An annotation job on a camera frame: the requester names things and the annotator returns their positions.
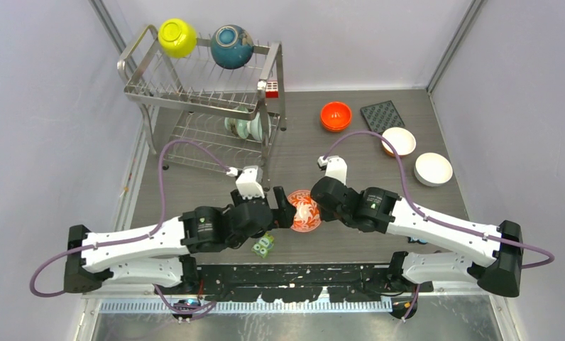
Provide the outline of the white bowl red pattern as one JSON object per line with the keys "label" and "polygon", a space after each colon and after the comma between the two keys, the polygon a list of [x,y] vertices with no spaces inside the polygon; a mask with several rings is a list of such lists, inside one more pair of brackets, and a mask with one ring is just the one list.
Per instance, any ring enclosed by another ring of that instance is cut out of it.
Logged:
{"label": "white bowl red pattern", "polygon": [[307,233],[314,231],[322,223],[317,203],[311,198],[310,191],[296,190],[287,196],[287,200],[296,209],[292,230]]}

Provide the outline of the orange plastic bowl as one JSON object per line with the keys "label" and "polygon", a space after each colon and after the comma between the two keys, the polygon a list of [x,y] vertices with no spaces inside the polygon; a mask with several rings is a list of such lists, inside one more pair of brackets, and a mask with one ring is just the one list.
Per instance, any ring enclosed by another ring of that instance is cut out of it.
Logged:
{"label": "orange plastic bowl", "polygon": [[322,107],[319,117],[321,124],[329,126],[350,125],[352,111],[350,107],[343,102],[329,102]]}
{"label": "orange plastic bowl", "polygon": [[326,131],[329,131],[331,133],[340,133],[342,131],[345,131],[349,125],[343,125],[343,126],[329,126],[326,124],[322,124],[323,129],[325,129]]}

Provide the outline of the plain white bowl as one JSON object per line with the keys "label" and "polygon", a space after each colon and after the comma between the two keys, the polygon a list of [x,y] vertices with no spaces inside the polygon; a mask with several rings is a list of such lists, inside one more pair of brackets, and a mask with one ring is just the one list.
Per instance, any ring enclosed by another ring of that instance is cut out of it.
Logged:
{"label": "plain white bowl", "polygon": [[444,156],[438,153],[423,153],[415,161],[414,173],[421,184],[439,187],[451,180],[454,169]]}

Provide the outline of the metal two-tier dish rack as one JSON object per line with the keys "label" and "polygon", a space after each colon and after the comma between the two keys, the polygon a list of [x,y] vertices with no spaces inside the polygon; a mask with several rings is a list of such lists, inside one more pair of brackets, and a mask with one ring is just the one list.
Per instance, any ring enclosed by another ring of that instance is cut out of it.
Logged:
{"label": "metal two-tier dish rack", "polygon": [[[141,111],[152,154],[158,155],[169,141],[188,139],[230,166],[259,165],[262,185],[269,190],[271,150],[277,132],[287,128],[282,45],[256,45],[247,64],[227,70],[214,62],[210,40],[199,36],[186,58],[175,59],[163,51],[154,25],[142,28],[117,62],[124,94]],[[278,98],[265,97],[268,80],[278,81]],[[224,127],[226,117],[251,121],[257,114],[262,141],[250,135],[240,139]]]}

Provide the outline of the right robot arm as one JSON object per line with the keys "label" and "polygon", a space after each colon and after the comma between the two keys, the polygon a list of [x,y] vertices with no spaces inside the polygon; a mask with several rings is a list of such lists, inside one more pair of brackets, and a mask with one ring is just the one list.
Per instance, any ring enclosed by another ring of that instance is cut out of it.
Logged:
{"label": "right robot arm", "polygon": [[357,192],[330,177],[321,178],[310,197],[326,222],[340,221],[361,232],[423,239],[443,248],[433,254],[394,252],[386,281],[395,291],[430,281],[456,281],[475,283],[498,296],[520,294],[523,250],[516,247],[522,240],[517,223],[505,220],[495,226],[442,215],[444,223],[437,224],[433,211],[412,208],[397,193],[375,187]]}

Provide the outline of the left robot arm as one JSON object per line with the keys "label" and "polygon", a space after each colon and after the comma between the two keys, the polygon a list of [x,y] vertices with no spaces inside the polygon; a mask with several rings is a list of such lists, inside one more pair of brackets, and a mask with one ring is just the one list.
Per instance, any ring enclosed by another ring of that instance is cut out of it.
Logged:
{"label": "left robot arm", "polygon": [[197,207],[179,217],[120,232],[94,233],[83,224],[69,229],[63,290],[88,293],[107,284],[156,284],[183,294],[199,285],[193,254],[238,249],[272,229],[288,229],[296,208],[282,187],[267,198],[243,199],[237,190],[226,207]]}

